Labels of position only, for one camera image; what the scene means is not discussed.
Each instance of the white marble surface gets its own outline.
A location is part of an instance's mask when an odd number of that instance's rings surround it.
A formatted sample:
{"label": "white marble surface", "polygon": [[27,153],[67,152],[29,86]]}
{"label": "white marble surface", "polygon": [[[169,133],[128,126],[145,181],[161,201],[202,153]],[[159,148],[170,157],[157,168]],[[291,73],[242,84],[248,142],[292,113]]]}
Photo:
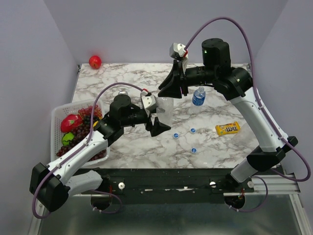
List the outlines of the white marble surface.
{"label": "white marble surface", "polygon": [[[83,64],[73,102],[95,98],[107,85],[114,82],[129,82],[157,94],[158,85],[171,70],[172,64],[103,64],[93,70]],[[101,99],[106,112],[114,96],[127,90],[132,102],[140,105],[139,91],[115,86],[105,92]],[[245,124],[241,114],[224,97],[210,87],[205,87],[204,105],[195,114],[191,111],[189,95],[174,100],[173,126],[170,131],[152,138],[144,125],[125,128],[125,134],[111,146],[110,157],[100,165],[104,168],[233,168],[257,145],[255,135]],[[219,137],[215,126],[238,121],[242,131],[236,135]],[[191,134],[190,128],[197,132]],[[174,133],[180,137],[174,139]],[[198,149],[191,153],[191,147]]]}

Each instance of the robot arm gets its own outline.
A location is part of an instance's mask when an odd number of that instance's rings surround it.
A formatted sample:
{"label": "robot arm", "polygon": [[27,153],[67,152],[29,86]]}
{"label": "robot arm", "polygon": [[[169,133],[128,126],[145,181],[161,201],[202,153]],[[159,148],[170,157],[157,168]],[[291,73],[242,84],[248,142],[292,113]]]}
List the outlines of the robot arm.
{"label": "robot arm", "polygon": [[[183,58],[174,60],[170,74],[159,86],[161,91],[158,96],[181,98],[182,94],[188,94],[189,86],[210,84],[239,110],[254,132],[259,146],[226,176],[224,187],[235,188],[256,172],[266,171],[280,163],[290,148],[278,138],[261,112],[248,71],[231,67],[228,43],[218,38],[205,40],[202,43],[202,58],[204,66],[186,70],[183,70]],[[292,146],[298,143],[296,137],[288,137],[275,121],[274,124]]]}
{"label": "robot arm", "polygon": [[157,100],[151,93],[143,91],[141,101],[143,108],[132,104],[129,96],[117,95],[110,104],[109,112],[94,126],[88,144],[86,144],[88,139],[86,137],[65,155],[50,162],[47,166],[39,163],[33,168],[30,192],[34,194],[43,178],[57,167],[43,184],[37,197],[50,212],[53,212],[61,207],[69,196],[100,187],[103,178],[96,171],[91,170],[85,174],[73,175],[95,154],[118,140],[124,134],[124,127],[145,124],[146,130],[150,131],[152,137],[171,129],[161,123],[157,117],[152,124],[151,113],[156,110]]}

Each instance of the gray wall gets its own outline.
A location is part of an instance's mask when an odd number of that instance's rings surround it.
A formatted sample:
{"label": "gray wall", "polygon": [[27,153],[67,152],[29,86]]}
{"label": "gray wall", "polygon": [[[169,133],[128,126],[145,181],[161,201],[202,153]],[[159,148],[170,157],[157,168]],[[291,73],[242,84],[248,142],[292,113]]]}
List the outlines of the gray wall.
{"label": "gray wall", "polygon": [[[289,0],[256,58],[261,97],[281,127],[299,139],[297,148],[313,168],[313,1]],[[306,176],[301,160],[288,153],[284,166]],[[313,180],[300,183],[301,199],[313,227]]]}
{"label": "gray wall", "polygon": [[[236,19],[253,52],[259,50],[286,0],[44,0],[68,48],[79,63],[99,53],[105,62],[171,62],[173,42],[187,43],[207,20]],[[215,22],[190,47],[201,62],[201,42],[220,37],[231,44],[233,62],[247,62],[245,43],[229,22]]]}
{"label": "gray wall", "polygon": [[0,234],[27,234],[32,167],[49,159],[50,114],[70,102],[77,65],[42,0],[0,7]]}

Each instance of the white basket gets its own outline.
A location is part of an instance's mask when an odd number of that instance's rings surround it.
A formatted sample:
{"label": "white basket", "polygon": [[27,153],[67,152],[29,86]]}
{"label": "white basket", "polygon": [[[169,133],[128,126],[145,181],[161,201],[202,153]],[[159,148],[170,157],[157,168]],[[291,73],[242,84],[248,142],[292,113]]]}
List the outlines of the white basket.
{"label": "white basket", "polygon": [[[87,108],[90,105],[93,105],[94,99],[74,102],[70,104],[65,104],[62,106],[59,106],[52,110],[51,115],[51,140],[50,140],[50,158],[51,161],[56,160],[58,157],[56,156],[56,153],[59,151],[59,149],[63,146],[62,144],[62,137],[64,135],[63,132],[61,132],[61,122],[63,119],[65,119],[69,114],[77,114],[78,110],[82,108]],[[97,105],[100,107],[102,116],[104,115],[104,105],[101,100],[98,100]],[[107,148],[107,155],[104,158],[97,159],[94,161],[90,161],[85,163],[82,167],[91,166],[100,162],[103,162],[106,160],[109,156],[110,148]]]}

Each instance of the yellow wrapper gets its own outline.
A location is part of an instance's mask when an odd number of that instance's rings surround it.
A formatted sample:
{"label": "yellow wrapper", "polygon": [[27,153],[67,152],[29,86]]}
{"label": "yellow wrapper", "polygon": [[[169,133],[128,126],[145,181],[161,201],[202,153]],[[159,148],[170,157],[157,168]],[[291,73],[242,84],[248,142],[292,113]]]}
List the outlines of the yellow wrapper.
{"label": "yellow wrapper", "polygon": [[236,134],[240,130],[238,122],[233,122],[225,125],[215,126],[216,132],[219,136],[227,134]]}

